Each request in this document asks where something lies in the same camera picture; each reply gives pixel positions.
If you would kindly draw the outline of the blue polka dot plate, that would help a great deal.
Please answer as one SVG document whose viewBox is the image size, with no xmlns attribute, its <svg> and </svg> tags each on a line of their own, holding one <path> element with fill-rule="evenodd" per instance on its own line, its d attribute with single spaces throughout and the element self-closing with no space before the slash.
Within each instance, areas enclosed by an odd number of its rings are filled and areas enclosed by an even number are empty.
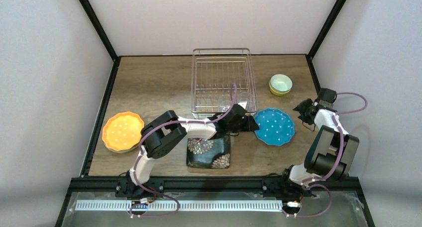
<svg viewBox="0 0 422 227">
<path fill-rule="evenodd" d="M 282 146 L 295 135 L 295 125 L 291 117 L 280 109 L 267 108 L 254 116 L 259 129 L 256 137 L 267 145 Z"/>
</svg>

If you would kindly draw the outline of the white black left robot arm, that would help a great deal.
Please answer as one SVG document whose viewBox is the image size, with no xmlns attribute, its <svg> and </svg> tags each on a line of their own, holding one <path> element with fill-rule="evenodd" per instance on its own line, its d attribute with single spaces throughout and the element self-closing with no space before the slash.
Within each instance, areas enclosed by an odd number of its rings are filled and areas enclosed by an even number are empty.
<svg viewBox="0 0 422 227">
<path fill-rule="evenodd" d="M 222 113 L 204 119 L 183 118 L 167 111 L 142 129 L 139 154 L 119 182 L 121 192 L 143 192 L 141 187 L 150 179 L 156 160 L 169 154 L 182 140 L 186 140 L 186 165 L 200 169 L 227 169 L 230 166 L 230 135 L 259 130 L 253 116 L 239 104 L 229 106 Z"/>
</svg>

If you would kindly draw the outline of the pale green glass bowl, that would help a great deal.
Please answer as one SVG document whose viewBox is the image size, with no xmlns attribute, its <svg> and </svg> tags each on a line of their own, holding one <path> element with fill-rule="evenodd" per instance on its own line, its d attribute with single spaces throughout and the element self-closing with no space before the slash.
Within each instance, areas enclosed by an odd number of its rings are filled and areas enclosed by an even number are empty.
<svg viewBox="0 0 422 227">
<path fill-rule="evenodd" d="M 286 91 L 293 87 L 292 80 L 284 74 L 273 75 L 270 79 L 272 86 L 279 91 Z"/>
</svg>

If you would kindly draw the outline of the metal wire dish rack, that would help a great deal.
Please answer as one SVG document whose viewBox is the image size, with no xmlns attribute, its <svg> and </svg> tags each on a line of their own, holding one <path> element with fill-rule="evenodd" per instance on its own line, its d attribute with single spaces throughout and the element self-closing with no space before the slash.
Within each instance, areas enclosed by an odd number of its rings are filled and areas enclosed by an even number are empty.
<svg viewBox="0 0 422 227">
<path fill-rule="evenodd" d="M 219 113 L 217 101 L 222 95 L 249 92 L 255 97 L 255 76 L 248 48 L 196 48 L 192 53 L 191 113 L 202 119 Z"/>
</svg>

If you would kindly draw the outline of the yellow green bowl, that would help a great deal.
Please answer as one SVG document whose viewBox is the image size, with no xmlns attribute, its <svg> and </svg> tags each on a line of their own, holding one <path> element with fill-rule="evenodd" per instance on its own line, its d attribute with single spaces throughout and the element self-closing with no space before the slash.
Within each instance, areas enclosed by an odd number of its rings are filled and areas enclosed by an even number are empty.
<svg viewBox="0 0 422 227">
<path fill-rule="evenodd" d="M 279 91 L 279 90 L 275 89 L 275 88 L 272 86 L 272 84 L 271 84 L 271 83 L 269 83 L 269 89 L 270 89 L 270 92 L 271 92 L 272 94 L 276 95 L 276 96 L 283 96 L 283 95 L 286 95 L 287 93 L 289 93 L 289 92 L 291 91 L 291 89 L 288 89 L 288 90 L 286 90 L 286 91 Z"/>
</svg>

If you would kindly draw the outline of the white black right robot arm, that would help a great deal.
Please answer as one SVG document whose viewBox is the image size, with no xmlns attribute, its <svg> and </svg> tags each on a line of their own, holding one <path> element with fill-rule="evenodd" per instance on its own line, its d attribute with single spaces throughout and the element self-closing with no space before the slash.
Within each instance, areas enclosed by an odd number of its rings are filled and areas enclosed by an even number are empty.
<svg viewBox="0 0 422 227">
<path fill-rule="evenodd" d="M 318 133 L 306 154 L 304 162 L 289 168 L 288 179 L 300 186 L 316 181 L 340 181 L 349 173 L 359 139 L 349 134 L 341 125 L 333 108 L 337 92 L 320 89 L 315 100 L 302 101 L 293 110 L 303 124 L 318 128 Z"/>
</svg>

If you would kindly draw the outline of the small clear plastic cup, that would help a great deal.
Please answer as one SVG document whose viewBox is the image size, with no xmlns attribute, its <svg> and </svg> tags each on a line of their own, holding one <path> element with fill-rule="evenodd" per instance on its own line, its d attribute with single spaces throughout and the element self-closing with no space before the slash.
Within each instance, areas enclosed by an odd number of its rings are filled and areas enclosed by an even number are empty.
<svg viewBox="0 0 422 227">
<path fill-rule="evenodd" d="M 236 100 L 235 94 L 220 96 L 220 98 L 217 101 L 218 111 L 221 113 L 228 111 L 232 107 L 232 105 L 235 103 L 235 100 Z"/>
</svg>

